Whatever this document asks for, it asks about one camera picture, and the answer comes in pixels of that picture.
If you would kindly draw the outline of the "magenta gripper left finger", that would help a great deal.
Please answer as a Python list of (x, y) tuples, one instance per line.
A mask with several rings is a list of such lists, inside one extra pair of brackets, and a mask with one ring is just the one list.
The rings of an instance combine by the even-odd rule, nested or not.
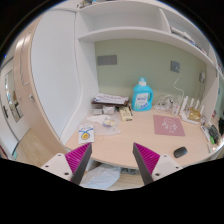
[(56, 176), (79, 185), (92, 154), (92, 144), (84, 144), (67, 154), (57, 153), (41, 166)]

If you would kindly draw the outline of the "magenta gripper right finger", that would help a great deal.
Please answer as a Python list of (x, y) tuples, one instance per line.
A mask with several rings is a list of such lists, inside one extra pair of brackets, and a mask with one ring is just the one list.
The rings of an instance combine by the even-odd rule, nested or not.
[(133, 144), (133, 155), (145, 185), (182, 169), (168, 154), (159, 155), (138, 143)]

